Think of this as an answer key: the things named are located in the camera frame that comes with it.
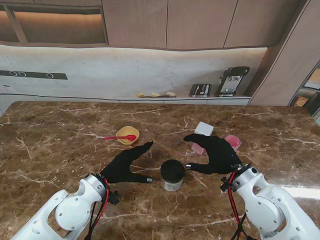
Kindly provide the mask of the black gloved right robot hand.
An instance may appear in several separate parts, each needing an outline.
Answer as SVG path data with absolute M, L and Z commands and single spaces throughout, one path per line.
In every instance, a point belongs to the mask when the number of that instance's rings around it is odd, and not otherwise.
M 224 175 L 233 171 L 232 166 L 242 164 L 232 146 L 223 138 L 193 133 L 185 136 L 183 140 L 198 144 L 208 155 L 207 164 L 191 162 L 185 165 L 188 170 L 207 175 Z

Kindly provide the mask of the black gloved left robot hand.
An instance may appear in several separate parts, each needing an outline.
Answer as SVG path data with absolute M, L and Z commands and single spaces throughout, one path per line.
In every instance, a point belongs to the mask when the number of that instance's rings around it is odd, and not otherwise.
M 150 176 L 133 173 L 130 169 L 133 161 L 145 154 L 152 145 L 153 141 L 149 141 L 143 145 L 122 151 L 101 171 L 100 175 L 106 179 L 109 184 L 123 182 L 152 183 L 153 179 Z

